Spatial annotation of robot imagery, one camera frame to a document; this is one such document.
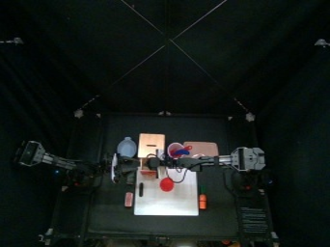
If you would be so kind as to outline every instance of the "black wall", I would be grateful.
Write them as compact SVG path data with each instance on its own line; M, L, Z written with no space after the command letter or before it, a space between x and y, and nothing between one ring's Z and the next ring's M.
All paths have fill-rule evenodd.
M258 116L277 186L271 208L281 246L329 245L330 50L319 49Z
M23 140L64 156L73 113L19 46L0 47L0 246L37 246L52 219L59 179L44 166L17 167Z

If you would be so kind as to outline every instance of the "pink object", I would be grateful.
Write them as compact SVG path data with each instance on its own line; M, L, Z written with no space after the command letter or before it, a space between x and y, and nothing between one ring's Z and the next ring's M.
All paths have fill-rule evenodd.
M160 188L164 192L168 192L174 188L174 182L171 178L163 178L160 181Z
M167 147L167 154L171 158L179 158L182 154L179 155L172 155L176 151L183 150L184 146L180 143L171 143Z

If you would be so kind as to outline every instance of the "wooden block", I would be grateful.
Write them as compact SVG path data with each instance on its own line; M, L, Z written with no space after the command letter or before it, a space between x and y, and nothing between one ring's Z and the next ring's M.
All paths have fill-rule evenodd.
M163 134L139 134L138 157L144 158L148 154L156 155L156 150L164 150L166 136Z
M191 146L190 155L187 157L199 157L199 156L218 156L219 150L216 143L207 142L184 142L183 146Z

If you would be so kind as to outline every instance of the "black curtain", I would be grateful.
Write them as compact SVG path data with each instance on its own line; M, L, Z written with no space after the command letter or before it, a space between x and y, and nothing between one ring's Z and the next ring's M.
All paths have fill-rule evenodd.
M281 246L329 245L329 81L330 50L319 47L258 116Z

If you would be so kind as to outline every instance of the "cable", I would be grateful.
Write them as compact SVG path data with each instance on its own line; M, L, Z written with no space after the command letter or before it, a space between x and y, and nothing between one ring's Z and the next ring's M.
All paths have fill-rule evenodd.
M166 168L166 175L167 175L167 177L172 180L174 183L180 183L180 182L183 182L183 180L184 180L184 178L186 178L186 175L187 175L188 170L191 170L194 167L202 165L203 163L208 163L208 162L202 162L202 163L199 163L199 164L192 165L190 168L186 168L186 171L184 171L182 180L179 180L179 181L174 181L174 180L172 180L172 178L171 178L170 175L168 175L167 168Z

